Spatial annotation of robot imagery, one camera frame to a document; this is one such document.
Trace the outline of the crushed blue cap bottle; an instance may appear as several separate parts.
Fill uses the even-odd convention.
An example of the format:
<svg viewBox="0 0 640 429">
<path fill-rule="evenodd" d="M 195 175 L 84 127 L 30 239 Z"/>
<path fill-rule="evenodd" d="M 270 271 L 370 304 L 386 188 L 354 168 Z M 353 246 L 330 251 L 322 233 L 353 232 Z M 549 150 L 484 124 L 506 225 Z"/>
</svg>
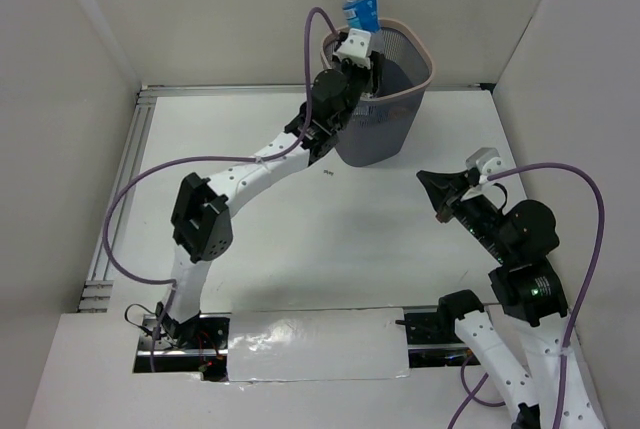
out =
<svg viewBox="0 0 640 429">
<path fill-rule="evenodd" d="M 384 51 L 384 38 L 382 35 L 377 0 L 341 0 L 345 20 L 350 28 L 370 32 L 371 47 L 373 51 Z"/>
</svg>

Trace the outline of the green white label bottle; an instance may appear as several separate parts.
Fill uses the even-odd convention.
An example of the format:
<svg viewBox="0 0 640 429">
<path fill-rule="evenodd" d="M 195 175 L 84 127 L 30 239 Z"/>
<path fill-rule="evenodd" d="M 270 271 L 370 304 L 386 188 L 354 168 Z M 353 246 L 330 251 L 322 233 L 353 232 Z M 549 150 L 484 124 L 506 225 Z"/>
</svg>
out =
<svg viewBox="0 0 640 429">
<path fill-rule="evenodd" d="M 353 112 L 352 119 L 359 124 L 370 124 L 375 120 L 375 107 L 371 105 L 358 105 Z"/>
</svg>

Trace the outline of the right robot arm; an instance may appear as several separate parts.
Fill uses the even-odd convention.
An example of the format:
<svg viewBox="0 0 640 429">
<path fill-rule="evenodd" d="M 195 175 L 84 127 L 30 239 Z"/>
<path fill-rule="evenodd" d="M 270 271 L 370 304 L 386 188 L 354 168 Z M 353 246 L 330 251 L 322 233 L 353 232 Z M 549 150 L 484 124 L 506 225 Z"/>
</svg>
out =
<svg viewBox="0 0 640 429">
<path fill-rule="evenodd" d="M 420 171 L 417 178 L 437 220 L 457 220 L 497 261 L 491 288 L 526 361 L 511 352 L 471 290 L 440 298 L 438 333 L 469 347 L 506 405 L 512 427 L 601 428 L 570 342 L 577 308 L 568 303 L 548 259 L 559 245 L 555 216 L 533 199 L 510 210 L 496 207 L 480 188 L 497 172 L 483 165 L 451 174 Z"/>
</svg>

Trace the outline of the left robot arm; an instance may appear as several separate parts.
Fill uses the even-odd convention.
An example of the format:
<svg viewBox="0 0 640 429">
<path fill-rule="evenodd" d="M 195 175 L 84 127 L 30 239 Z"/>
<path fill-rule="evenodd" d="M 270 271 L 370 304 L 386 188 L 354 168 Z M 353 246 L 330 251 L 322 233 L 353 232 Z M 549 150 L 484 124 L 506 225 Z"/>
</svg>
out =
<svg viewBox="0 0 640 429">
<path fill-rule="evenodd" d="M 313 81 L 308 128 L 303 127 L 307 105 L 302 104 L 283 132 L 250 162 L 206 178 L 191 173 L 182 180 L 171 216 L 176 289 L 156 306 L 161 334 L 172 346 L 184 348 L 196 339 L 203 286 L 212 261 L 232 244 L 232 218 L 260 193 L 313 165 L 337 145 L 361 96 L 380 85 L 384 61 L 376 51 L 364 66 L 334 57 L 333 67 Z"/>
</svg>

